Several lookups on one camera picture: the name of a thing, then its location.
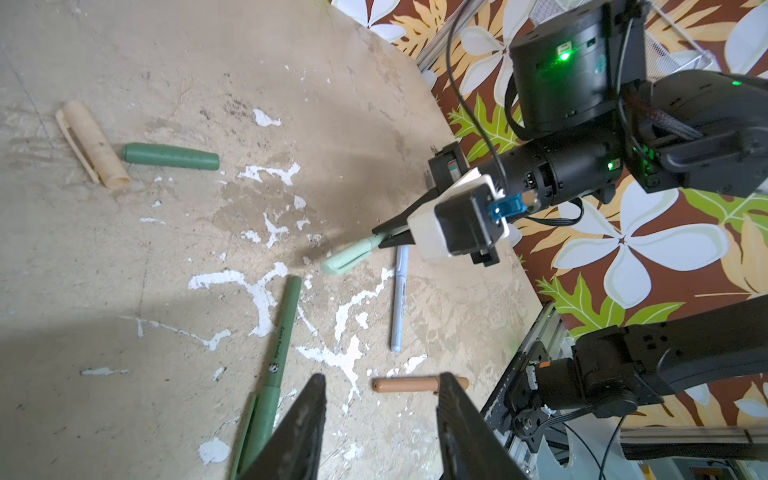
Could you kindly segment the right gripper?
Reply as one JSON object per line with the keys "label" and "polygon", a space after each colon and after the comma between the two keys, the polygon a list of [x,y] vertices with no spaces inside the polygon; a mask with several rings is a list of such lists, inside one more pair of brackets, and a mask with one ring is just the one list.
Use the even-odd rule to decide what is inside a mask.
{"label": "right gripper", "polygon": [[[415,240],[501,240],[509,226],[501,205],[506,192],[490,173],[471,167],[454,143],[429,161],[435,187],[400,214],[372,229],[374,235],[388,234],[380,249],[414,244]],[[413,213],[413,235],[404,230]]]}

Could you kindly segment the blue pen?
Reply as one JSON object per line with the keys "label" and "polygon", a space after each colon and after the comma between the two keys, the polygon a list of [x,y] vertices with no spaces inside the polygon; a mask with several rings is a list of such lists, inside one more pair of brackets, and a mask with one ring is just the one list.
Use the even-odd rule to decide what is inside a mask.
{"label": "blue pen", "polygon": [[394,353],[399,353],[402,349],[409,253],[408,245],[399,246],[396,252],[395,291],[390,337],[390,349]]}

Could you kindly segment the beige pen cap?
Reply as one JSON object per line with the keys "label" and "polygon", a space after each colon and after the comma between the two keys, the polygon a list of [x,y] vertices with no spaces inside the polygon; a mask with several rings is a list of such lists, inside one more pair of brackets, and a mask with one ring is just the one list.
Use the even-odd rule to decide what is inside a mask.
{"label": "beige pen cap", "polygon": [[63,104],[55,120],[89,178],[110,190],[128,187],[131,179],[91,111],[79,100]]}

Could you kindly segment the light green pen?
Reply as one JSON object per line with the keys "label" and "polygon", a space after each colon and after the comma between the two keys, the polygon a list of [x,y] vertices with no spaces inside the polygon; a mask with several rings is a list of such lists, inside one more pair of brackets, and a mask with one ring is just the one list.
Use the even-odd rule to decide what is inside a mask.
{"label": "light green pen", "polygon": [[333,276],[346,274],[370,257],[385,237],[385,234],[375,234],[331,255],[322,263],[322,272]]}

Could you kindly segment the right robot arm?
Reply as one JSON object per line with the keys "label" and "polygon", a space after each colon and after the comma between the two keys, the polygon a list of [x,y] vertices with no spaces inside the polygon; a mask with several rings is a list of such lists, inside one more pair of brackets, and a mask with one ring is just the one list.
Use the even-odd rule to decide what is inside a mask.
{"label": "right robot arm", "polygon": [[461,105],[479,138],[434,161],[436,186],[376,228],[386,248],[483,266],[520,233],[539,292],[574,322],[569,360],[538,365],[535,407],[622,417],[744,380],[767,409],[767,82],[646,74],[645,1],[593,1],[515,39],[496,107]]}

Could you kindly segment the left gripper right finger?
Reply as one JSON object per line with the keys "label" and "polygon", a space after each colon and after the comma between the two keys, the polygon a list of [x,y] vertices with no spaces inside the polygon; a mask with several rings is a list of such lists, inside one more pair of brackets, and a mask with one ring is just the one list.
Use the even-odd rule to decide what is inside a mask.
{"label": "left gripper right finger", "polygon": [[528,478],[449,372],[439,375],[436,416],[442,479]]}

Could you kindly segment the dark green pen cap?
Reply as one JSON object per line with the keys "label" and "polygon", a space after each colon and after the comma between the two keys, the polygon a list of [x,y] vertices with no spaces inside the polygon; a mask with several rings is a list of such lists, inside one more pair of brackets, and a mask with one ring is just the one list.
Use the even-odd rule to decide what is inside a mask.
{"label": "dark green pen cap", "polygon": [[128,143],[123,148],[123,158],[139,165],[211,171],[220,168],[220,157],[215,153],[170,145]]}

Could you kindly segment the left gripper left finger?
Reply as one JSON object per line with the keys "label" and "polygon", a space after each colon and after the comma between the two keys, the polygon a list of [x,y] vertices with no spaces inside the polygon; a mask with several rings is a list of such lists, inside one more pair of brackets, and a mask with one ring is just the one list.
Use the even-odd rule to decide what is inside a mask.
{"label": "left gripper left finger", "polygon": [[279,389],[255,397],[239,455],[241,479],[316,479],[326,418],[326,379],[313,374],[273,432]]}

